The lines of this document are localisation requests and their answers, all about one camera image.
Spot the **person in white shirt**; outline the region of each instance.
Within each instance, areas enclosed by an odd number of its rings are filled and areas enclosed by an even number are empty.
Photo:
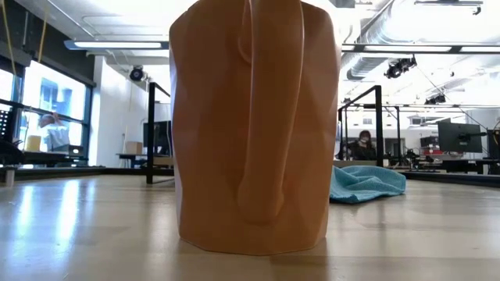
[[[70,144],[70,132],[59,120],[57,113],[42,116],[38,125],[42,128],[42,140],[47,151]]]

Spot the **orange vase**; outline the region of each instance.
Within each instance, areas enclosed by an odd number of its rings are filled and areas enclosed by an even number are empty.
[[[340,61],[322,9],[200,0],[170,29],[179,233],[208,251],[314,247],[328,219]]]

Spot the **computer monitor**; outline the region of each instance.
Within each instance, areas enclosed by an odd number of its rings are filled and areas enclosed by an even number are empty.
[[[483,152],[479,125],[438,122],[437,131],[441,151]]]
[[[148,146],[148,124],[144,123],[143,126],[143,146],[146,148]],[[155,138],[154,146],[162,147],[160,154],[172,155],[172,122],[162,121],[155,122]]]

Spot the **woman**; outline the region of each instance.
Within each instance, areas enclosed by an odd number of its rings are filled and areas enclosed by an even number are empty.
[[[377,152],[372,145],[372,136],[369,131],[364,130],[359,133],[359,138],[350,143],[348,148],[354,160],[377,160]]]

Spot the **towel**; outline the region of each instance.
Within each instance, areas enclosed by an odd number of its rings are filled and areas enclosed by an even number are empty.
[[[334,167],[330,181],[330,199],[355,204],[381,196],[405,193],[406,178],[390,169],[376,166]]]

